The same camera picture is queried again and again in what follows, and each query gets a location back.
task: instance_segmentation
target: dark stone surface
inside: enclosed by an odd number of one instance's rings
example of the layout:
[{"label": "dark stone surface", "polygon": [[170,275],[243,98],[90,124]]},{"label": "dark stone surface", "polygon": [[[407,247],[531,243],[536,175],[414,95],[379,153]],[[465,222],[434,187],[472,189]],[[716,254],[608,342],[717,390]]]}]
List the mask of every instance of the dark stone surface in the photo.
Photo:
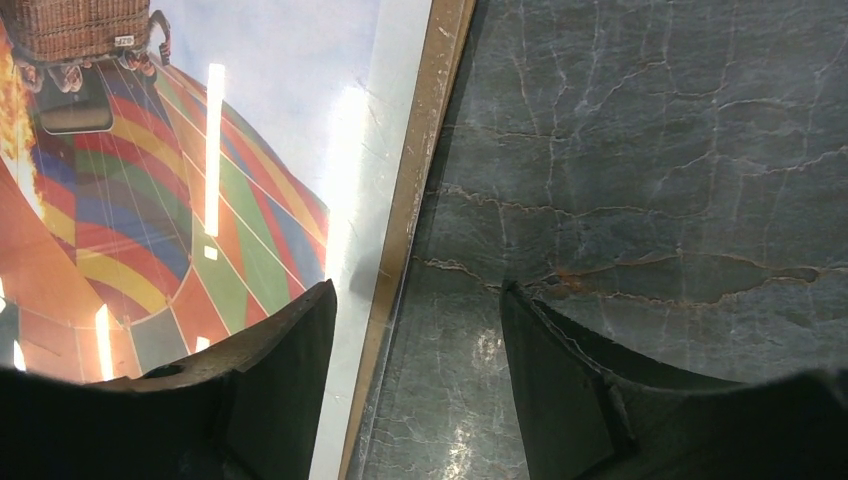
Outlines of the dark stone surface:
[{"label": "dark stone surface", "polygon": [[505,277],[699,373],[848,363],[846,42],[844,2],[481,0],[365,477],[526,478]]}]

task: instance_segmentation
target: sky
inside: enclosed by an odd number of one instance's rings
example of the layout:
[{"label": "sky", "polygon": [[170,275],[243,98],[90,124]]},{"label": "sky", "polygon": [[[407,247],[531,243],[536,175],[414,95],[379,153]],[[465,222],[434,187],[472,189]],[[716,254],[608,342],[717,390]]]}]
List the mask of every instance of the sky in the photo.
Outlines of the sky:
[{"label": "sky", "polygon": [[204,84],[209,63],[223,64],[225,101],[325,198],[332,106],[346,86],[367,83],[379,7],[379,0],[153,0],[151,11],[162,10],[171,24],[171,63]]}]

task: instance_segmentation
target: yellow stripe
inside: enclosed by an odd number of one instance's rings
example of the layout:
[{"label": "yellow stripe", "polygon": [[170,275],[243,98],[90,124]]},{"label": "yellow stripe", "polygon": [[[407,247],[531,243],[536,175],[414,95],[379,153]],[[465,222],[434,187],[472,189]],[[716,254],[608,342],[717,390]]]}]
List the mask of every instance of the yellow stripe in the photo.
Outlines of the yellow stripe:
[{"label": "yellow stripe", "polygon": [[321,234],[321,229],[318,227],[318,222],[315,221],[315,217],[309,212],[309,209],[306,207],[306,203],[303,202],[303,199],[298,195],[297,190],[294,189],[294,186],[289,182],[289,179],[280,171],[281,167],[274,159],[268,157],[262,149],[259,148],[250,138],[247,137],[242,131],[233,125],[233,130],[237,132],[237,135],[242,137],[242,141],[247,145],[256,158],[259,159],[260,163],[262,163],[262,167],[267,171],[271,178],[274,180],[274,184],[277,185],[277,188],[280,189],[280,193],[283,195],[283,198],[286,199],[289,206],[293,210],[291,213],[297,217],[301,225],[313,236],[318,242],[322,245],[327,243],[327,239],[323,237]]},{"label": "yellow stripe", "polygon": [[135,270],[108,255],[86,249],[77,250],[77,268],[86,278],[109,285],[150,313],[158,312],[166,306],[165,296],[158,288]]},{"label": "yellow stripe", "polygon": [[182,162],[182,157],[168,146],[167,143],[157,138],[151,131],[126,118],[115,117],[115,124],[112,126],[110,133],[138,145],[144,151],[154,155],[162,163],[167,165],[183,183],[187,181],[185,164]]},{"label": "yellow stripe", "polygon": [[71,246],[76,245],[76,222],[71,217],[65,215],[65,212],[49,203],[44,204],[44,223],[47,224],[50,233],[61,238]]}]

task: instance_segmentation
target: wicker basket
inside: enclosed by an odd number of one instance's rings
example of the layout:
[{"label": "wicker basket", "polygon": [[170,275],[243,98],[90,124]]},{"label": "wicker basket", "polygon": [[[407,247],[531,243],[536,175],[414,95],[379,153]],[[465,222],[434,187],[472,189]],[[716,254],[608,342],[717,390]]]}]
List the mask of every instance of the wicker basket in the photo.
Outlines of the wicker basket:
[{"label": "wicker basket", "polygon": [[149,41],[150,0],[0,0],[15,47],[36,64],[114,58]]}]

